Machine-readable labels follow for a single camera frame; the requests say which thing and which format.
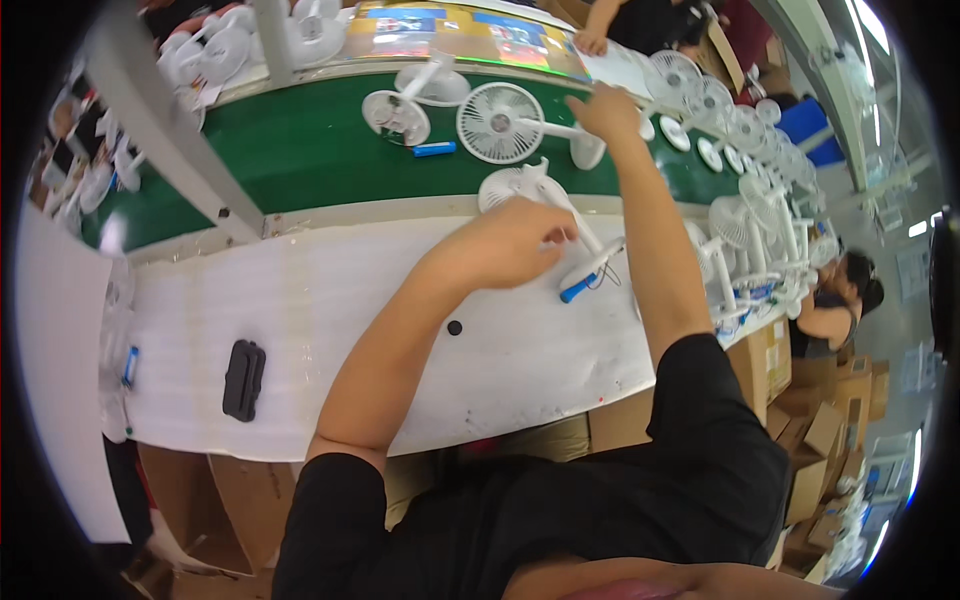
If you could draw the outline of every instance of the woman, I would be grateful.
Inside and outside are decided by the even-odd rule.
[[[818,289],[804,299],[790,322],[790,353],[796,358],[824,358],[845,346],[860,319],[883,302],[883,284],[874,261],[856,251],[831,261],[820,272]]]
[[[607,38],[647,56],[677,47],[692,59],[713,17],[707,0],[596,0],[573,43],[590,56],[607,54]]]

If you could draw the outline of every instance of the black t-shirt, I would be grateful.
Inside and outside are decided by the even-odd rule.
[[[159,39],[160,43],[166,41],[167,37],[183,21],[188,21],[194,17],[207,16],[216,12],[237,0],[174,0],[173,4],[160,9],[151,9],[143,13],[143,22],[147,24],[154,39]]]
[[[674,43],[696,46],[709,17],[702,0],[630,0],[620,7],[607,37],[647,56]]]
[[[558,555],[765,564],[789,462],[712,336],[663,355],[647,432],[648,444],[570,463],[474,465],[415,498],[391,533],[377,470],[318,456],[300,474],[273,597],[494,600],[518,567]]]

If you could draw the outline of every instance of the green conveyor belt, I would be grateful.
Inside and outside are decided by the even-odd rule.
[[[525,80],[467,75],[476,87],[510,81],[529,90],[546,119],[571,125],[564,96],[586,92]],[[360,75],[296,85],[246,98],[212,110],[204,134],[253,201],[264,213],[453,194],[474,194],[488,174],[503,168],[483,162],[462,147],[454,129],[456,108],[424,107],[432,131],[428,142],[456,141],[452,155],[414,158],[406,148],[386,143],[370,131],[360,113],[364,97],[392,89],[393,74]],[[701,134],[691,132],[691,142]],[[736,177],[707,168],[696,151],[680,153],[660,134],[651,143],[660,171],[678,202],[708,204],[733,194]],[[545,137],[526,160],[550,159],[550,176],[570,194],[618,195],[609,156],[592,171],[577,169],[568,142]],[[141,167],[137,193],[111,192],[99,208],[84,216],[83,238],[98,247],[105,230],[122,233],[125,252],[191,231],[211,227],[149,164]],[[105,227],[110,220],[121,227]]]

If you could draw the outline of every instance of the metal frame pole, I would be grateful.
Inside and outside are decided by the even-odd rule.
[[[253,0],[256,11],[256,29],[260,33],[263,56],[270,71],[273,87],[287,87],[295,83],[293,59],[287,45],[283,21],[290,15],[287,0]]]
[[[180,107],[152,46],[134,4],[111,2],[84,47],[94,88],[137,148],[211,223],[237,242],[262,239],[263,213]]]

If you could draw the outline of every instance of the poster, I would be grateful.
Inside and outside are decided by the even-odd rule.
[[[459,60],[490,62],[589,82],[572,34],[502,12],[430,2],[357,6],[341,56],[418,57],[436,48]]]

